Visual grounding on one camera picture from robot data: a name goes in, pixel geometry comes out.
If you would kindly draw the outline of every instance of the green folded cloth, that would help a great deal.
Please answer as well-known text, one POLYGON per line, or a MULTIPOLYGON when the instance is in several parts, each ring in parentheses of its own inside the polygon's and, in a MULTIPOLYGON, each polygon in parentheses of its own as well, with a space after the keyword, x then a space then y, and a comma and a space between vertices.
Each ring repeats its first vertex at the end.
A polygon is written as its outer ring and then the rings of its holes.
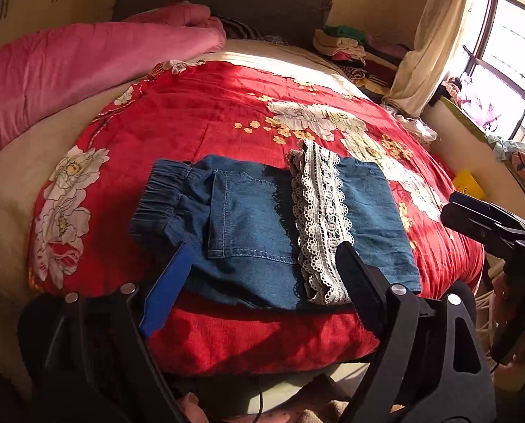
POLYGON ((366 41, 366 35, 364 32, 349 27, 348 25, 339 25, 337 27, 325 26, 323 31, 329 36, 335 36, 335 38, 352 38, 357 40, 360 44, 366 41))

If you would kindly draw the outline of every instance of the yellow object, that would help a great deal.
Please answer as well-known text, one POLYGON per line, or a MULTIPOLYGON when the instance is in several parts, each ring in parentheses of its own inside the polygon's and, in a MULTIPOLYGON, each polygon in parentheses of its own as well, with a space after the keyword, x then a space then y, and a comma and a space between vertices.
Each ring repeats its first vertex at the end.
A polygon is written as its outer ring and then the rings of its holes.
POLYGON ((462 192, 479 200, 483 200, 486 197, 486 193, 480 185, 476 183, 476 180, 467 169, 461 170, 458 175, 456 175, 456 178, 452 180, 452 183, 458 192, 462 192))

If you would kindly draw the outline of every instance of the gray headboard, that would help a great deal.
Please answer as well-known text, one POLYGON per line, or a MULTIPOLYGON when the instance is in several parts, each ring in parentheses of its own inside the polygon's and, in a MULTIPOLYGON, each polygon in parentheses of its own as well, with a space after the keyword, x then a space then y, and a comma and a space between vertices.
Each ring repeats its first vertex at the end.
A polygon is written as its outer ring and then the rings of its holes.
MULTIPOLYGON (((173 0, 116 0, 112 20, 148 11, 173 0)), ((331 0, 189 0, 210 7, 212 13, 230 17, 258 29, 263 35, 279 35, 287 42, 311 47, 314 29, 323 28, 331 0)))

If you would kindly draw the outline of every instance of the metal screw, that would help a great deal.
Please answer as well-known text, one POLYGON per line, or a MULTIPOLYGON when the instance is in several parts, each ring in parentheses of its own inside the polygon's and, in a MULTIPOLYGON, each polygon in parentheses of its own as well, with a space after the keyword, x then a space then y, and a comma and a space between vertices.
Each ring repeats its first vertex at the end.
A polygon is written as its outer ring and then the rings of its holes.
POLYGON ((407 293, 407 289, 403 285, 396 284, 391 286, 391 292, 397 295, 404 295, 407 293))
POLYGON ((452 305, 460 305, 461 304, 461 298, 458 297, 456 294, 449 294, 446 299, 452 304, 452 305))
POLYGON ((124 283, 120 286, 120 292, 122 294, 131 294, 135 291, 136 288, 137 286, 133 283, 124 283))
POLYGON ((79 299, 79 295, 77 293, 69 293, 64 297, 64 301, 67 304, 72 304, 73 302, 76 302, 79 299))

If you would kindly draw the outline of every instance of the stack of folded clothes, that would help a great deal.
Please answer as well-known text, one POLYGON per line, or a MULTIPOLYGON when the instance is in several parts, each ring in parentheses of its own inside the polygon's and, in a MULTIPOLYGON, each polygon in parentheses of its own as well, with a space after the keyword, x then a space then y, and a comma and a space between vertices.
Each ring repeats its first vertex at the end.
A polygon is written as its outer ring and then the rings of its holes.
POLYGON ((410 50, 346 25, 316 29, 313 46, 378 104, 390 90, 398 66, 410 50))

